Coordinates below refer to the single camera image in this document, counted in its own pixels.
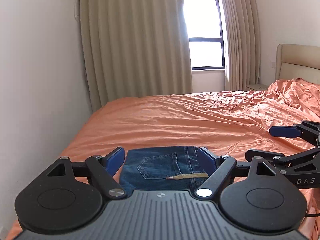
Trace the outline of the blue denim jeans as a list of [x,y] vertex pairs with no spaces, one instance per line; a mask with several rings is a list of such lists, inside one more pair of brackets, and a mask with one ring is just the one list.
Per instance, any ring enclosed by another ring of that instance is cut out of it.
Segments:
[[128,195],[134,190],[194,192],[208,178],[198,151],[195,146],[129,150],[119,183]]

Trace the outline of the beige bedside table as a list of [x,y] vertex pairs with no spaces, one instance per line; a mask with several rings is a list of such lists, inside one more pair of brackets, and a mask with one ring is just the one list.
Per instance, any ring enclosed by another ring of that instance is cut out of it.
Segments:
[[267,90],[268,86],[267,85],[263,85],[263,84],[248,84],[246,86],[246,91],[263,91],[263,90]]

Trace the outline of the beige padded headboard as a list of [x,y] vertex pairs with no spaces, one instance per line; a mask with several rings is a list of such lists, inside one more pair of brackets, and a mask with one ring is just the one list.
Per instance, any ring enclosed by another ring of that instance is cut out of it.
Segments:
[[319,85],[320,48],[297,44],[279,44],[275,80],[301,78]]

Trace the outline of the beige left curtain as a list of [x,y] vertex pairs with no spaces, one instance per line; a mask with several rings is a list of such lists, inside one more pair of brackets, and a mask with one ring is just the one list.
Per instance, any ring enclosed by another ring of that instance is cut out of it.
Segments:
[[192,91],[183,0],[80,0],[94,111],[113,100]]

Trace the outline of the beige curtain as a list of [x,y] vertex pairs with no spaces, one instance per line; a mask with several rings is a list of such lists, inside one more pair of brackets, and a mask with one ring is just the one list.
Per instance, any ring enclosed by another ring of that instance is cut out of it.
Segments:
[[260,24],[256,0],[219,0],[223,15],[225,90],[245,90],[260,78]]
[[94,111],[113,100],[192,91],[183,0],[80,0]]

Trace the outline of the beige right curtain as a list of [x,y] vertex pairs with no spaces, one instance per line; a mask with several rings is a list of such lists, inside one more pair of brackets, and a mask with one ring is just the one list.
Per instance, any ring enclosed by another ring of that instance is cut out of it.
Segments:
[[260,78],[260,24],[256,0],[219,0],[223,15],[225,90],[245,90]]

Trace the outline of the window with dark frame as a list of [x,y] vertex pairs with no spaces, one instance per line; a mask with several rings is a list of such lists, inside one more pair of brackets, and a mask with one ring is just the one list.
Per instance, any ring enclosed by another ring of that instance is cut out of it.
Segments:
[[225,68],[219,0],[184,0],[192,70]]

